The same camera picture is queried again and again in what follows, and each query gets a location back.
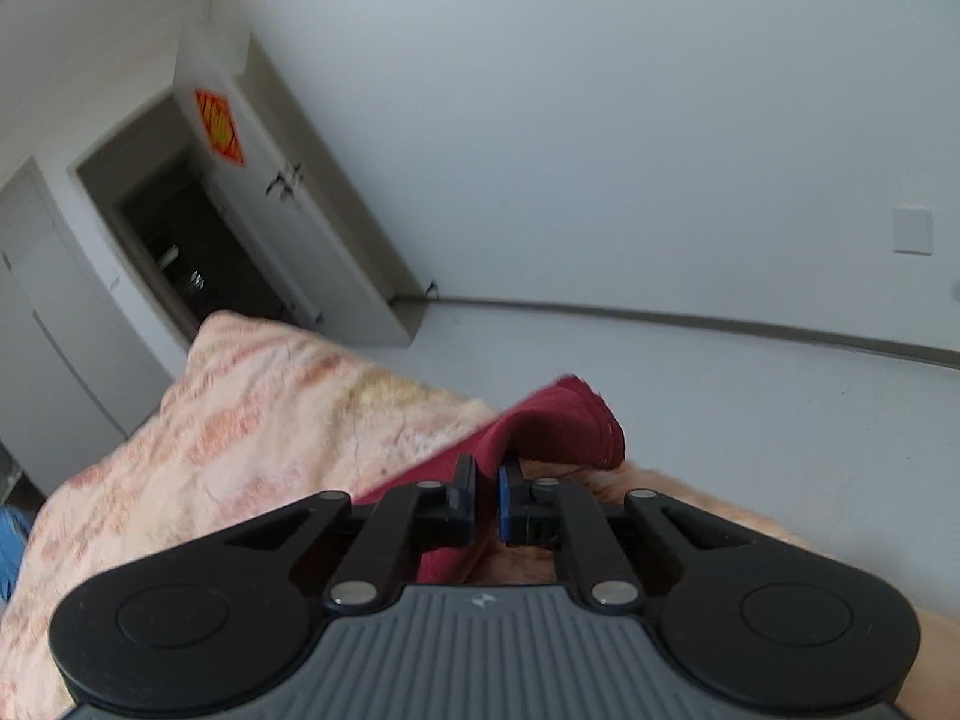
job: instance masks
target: open door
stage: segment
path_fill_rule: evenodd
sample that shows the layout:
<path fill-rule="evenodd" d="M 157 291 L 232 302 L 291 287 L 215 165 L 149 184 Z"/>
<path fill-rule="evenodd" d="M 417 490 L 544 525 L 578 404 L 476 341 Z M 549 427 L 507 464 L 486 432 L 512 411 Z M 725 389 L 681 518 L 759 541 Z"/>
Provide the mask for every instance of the open door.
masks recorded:
<path fill-rule="evenodd" d="M 251 259 L 298 324 L 342 343 L 406 346 L 387 298 L 331 227 L 198 26 L 184 30 L 174 97 Z"/>

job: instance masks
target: floral blanket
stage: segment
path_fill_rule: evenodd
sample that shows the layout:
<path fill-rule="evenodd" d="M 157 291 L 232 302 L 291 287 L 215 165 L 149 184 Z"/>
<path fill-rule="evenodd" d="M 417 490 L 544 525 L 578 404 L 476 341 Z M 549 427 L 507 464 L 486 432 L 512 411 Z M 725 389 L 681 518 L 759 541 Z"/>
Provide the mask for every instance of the floral blanket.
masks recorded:
<path fill-rule="evenodd" d="M 50 658 L 47 630 L 59 600 L 88 577 L 318 490 L 362 494 L 493 417 L 477 400 L 392 375 L 317 335 L 215 314 L 157 415 L 42 509 L 0 623 L 0 718 L 54 720 L 72 706 Z M 527 469 L 530 476 L 570 471 L 548 463 Z M 601 498 L 658 488 L 795 541 L 776 523 L 655 471 L 627 465 L 573 474 Z M 470 579 L 550 581 L 552 573 L 541 552 L 493 542 Z M 922 660 L 930 663 L 920 669 L 918 661 L 904 688 L 904 704 L 918 718 L 960 718 L 960 628 L 951 625 L 925 617 Z M 926 648 L 928 631 L 940 649 Z M 953 671 L 941 668 L 944 658 L 954 660 Z M 952 695 L 944 692 L 951 680 Z"/>

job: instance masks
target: orange sign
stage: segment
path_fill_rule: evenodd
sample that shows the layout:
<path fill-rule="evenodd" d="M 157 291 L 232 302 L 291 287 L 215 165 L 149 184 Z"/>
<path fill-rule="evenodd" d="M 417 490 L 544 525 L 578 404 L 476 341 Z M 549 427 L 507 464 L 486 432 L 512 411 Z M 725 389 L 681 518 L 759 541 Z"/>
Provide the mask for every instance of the orange sign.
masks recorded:
<path fill-rule="evenodd" d="M 240 151 L 240 142 L 237 140 L 237 131 L 233 126 L 233 117 L 230 115 L 227 98 L 203 89 L 195 89 L 193 94 L 197 98 L 203 129 L 206 130 L 206 136 L 210 146 L 213 146 L 213 151 L 224 159 L 229 159 L 230 162 L 243 165 L 243 151 Z"/>

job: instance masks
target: wall outlet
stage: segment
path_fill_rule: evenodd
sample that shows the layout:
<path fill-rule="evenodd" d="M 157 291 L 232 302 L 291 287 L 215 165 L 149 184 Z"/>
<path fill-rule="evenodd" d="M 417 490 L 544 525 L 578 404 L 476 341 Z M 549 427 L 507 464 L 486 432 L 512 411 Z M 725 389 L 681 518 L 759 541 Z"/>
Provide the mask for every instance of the wall outlet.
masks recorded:
<path fill-rule="evenodd" d="M 894 251 L 933 254 L 933 211 L 929 208 L 894 208 Z"/>

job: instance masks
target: red cloth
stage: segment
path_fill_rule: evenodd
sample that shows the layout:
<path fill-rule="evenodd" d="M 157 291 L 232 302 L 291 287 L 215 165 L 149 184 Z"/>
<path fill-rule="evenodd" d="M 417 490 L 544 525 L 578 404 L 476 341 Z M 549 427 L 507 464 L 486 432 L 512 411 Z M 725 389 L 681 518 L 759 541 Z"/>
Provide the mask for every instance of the red cloth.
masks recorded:
<path fill-rule="evenodd" d="M 615 469 L 623 462 L 623 431 L 607 404 L 582 379 L 565 376 L 507 409 L 473 435 L 410 469 L 358 503 L 378 501 L 389 488 L 453 477 L 462 454 L 477 461 L 477 539 L 464 549 L 438 549 L 424 555 L 416 580 L 423 584 L 462 581 L 480 557 L 493 531 L 496 474 L 503 455 L 548 463 Z"/>

